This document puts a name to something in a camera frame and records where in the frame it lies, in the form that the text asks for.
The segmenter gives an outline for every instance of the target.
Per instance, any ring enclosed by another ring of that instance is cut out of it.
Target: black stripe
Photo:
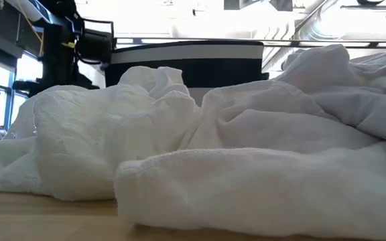
[[[206,41],[180,41],[162,44],[146,44],[130,48],[121,48],[114,50],[113,53],[122,53],[131,50],[146,50],[150,48],[174,47],[174,46],[191,46],[191,45],[244,45],[244,46],[263,46],[262,42],[247,41],[247,40],[206,40]]]
[[[131,67],[167,66],[182,70],[188,88],[218,88],[261,79],[261,59],[185,59],[111,64],[105,69],[107,87],[116,85]]]

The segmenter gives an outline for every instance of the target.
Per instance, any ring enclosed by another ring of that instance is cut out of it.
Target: white towel
[[[285,68],[201,108],[171,68],[40,93],[0,141],[0,190],[116,196],[150,226],[386,240],[386,53],[328,46]]]

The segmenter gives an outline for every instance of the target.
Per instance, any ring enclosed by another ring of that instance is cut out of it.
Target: ceiling
[[[29,18],[38,18],[28,0],[6,1],[18,9],[20,2]],[[269,1],[292,2],[294,10],[278,11]],[[255,0],[241,10],[224,10],[224,0],[76,0],[76,3],[84,18],[114,21],[116,37],[386,40],[386,10],[341,9],[343,5],[357,5],[356,0]],[[296,29],[305,19],[308,19],[306,24]],[[109,31],[108,25],[88,24],[87,28]],[[278,70],[280,62],[292,51],[265,48],[263,71]],[[357,57],[376,51],[350,52]]]

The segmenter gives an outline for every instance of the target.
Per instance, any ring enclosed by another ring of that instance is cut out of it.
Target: black and white striped panel
[[[263,44],[250,41],[188,41],[115,50],[105,69],[107,86],[133,66],[183,71],[189,88],[217,88],[261,79]]]

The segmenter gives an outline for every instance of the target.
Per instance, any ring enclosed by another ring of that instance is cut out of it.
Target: metal frame
[[[143,40],[154,39],[161,40],[162,43],[166,42],[182,42],[182,41],[200,41],[200,40],[209,40],[209,41],[253,41],[253,42],[262,42],[265,47],[273,48],[319,48],[323,46],[328,46],[331,44],[342,44],[348,49],[383,49],[386,50],[386,41],[379,40],[362,40],[362,41],[336,41],[336,40],[326,40],[326,41],[316,41],[316,40],[274,40],[274,39],[220,39],[220,38],[174,38],[174,37],[117,37],[118,39],[131,39],[131,43],[119,43],[117,45],[145,45]]]
[[[11,113],[13,111],[13,101],[14,101],[14,91],[11,88],[13,86],[13,82],[16,78],[15,72],[10,72],[9,80],[8,80],[8,88],[9,90],[6,92],[5,96],[5,113],[4,113],[4,129],[8,131],[9,126],[11,125]]]
[[[379,5],[379,6],[361,6],[361,5],[342,5],[340,6],[341,9],[351,9],[351,10],[386,10],[386,6]]]

